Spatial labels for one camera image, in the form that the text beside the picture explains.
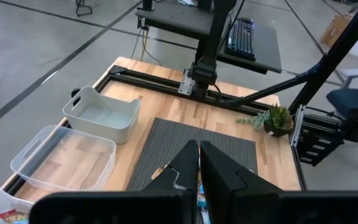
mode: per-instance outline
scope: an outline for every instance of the gray mat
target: gray mat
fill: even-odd
[[[163,168],[191,139],[210,141],[257,174],[255,142],[156,118],[127,190],[142,190],[152,181],[155,170]],[[197,224],[203,224],[199,210]]]

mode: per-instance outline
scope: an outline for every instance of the keyboard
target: keyboard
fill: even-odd
[[[253,24],[249,22],[239,20],[234,21],[233,27],[229,31],[229,37],[227,38],[224,52],[254,62],[255,55],[252,46],[254,33],[252,26]]]

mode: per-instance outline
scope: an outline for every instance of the cardboard box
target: cardboard box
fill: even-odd
[[[332,47],[339,36],[343,33],[352,18],[344,16],[335,16],[324,34],[320,38],[320,42]]]

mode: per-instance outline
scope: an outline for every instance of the gray floor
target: gray floor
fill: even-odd
[[[39,78],[45,79],[45,74],[75,50],[82,51],[0,119],[0,185],[12,174],[10,161],[27,142],[44,126],[61,120],[62,108],[70,99],[71,90],[94,83],[117,57],[130,57],[138,33],[137,19],[131,11],[113,25],[115,30],[108,30],[89,46],[83,46],[134,6],[133,0],[89,1],[95,6],[94,14],[83,17],[75,15],[71,0],[3,1],[6,2],[0,2],[0,108]],[[219,62],[218,79],[262,90],[309,69],[321,58],[322,51],[329,50],[323,44],[316,45],[314,40],[319,40],[333,16],[349,9],[349,6],[326,1],[247,0],[241,15],[276,28],[282,67],[289,73],[261,75]],[[149,36],[153,39],[148,41],[147,50],[164,67],[183,70],[190,66],[196,40],[155,28],[151,28]],[[140,44],[134,58],[140,58]],[[144,60],[156,63],[150,57]],[[342,68],[358,68],[358,58],[348,55],[338,67]],[[325,96],[339,88],[341,81],[335,73],[328,81],[310,106],[333,109]],[[358,87],[358,80],[352,86]],[[301,88],[302,85],[296,86],[277,95],[281,103],[288,106]],[[347,143],[317,167],[303,164],[303,169],[309,189],[358,189],[358,147]]]

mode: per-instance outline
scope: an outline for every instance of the wooden table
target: wooden table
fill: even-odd
[[[175,81],[180,81],[183,75],[182,72],[169,68],[122,57],[119,57],[113,65],[127,67],[131,70]],[[94,87],[98,85],[103,77],[108,75],[109,69],[93,85]],[[230,95],[244,96],[255,92],[254,90],[223,82],[217,82],[217,85],[223,93]],[[117,191],[126,189],[155,118],[176,121],[217,133],[255,141],[259,176],[283,190],[300,190],[300,183],[288,136],[274,138],[263,131],[254,131],[253,127],[248,124],[235,123],[236,118],[246,117],[247,115],[119,82],[109,82],[103,88],[101,94],[124,101],[131,101],[134,98],[141,100],[138,123],[128,142],[117,145],[116,165],[104,187],[105,190]],[[275,95],[267,96],[259,101],[270,105],[279,103],[278,97]],[[65,121],[66,119],[64,118],[60,122],[60,125]],[[42,167],[40,166],[37,173],[44,171]],[[1,188],[9,184],[14,177],[15,174]],[[26,183],[16,193],[16,197],[34,202],[49,193]]]

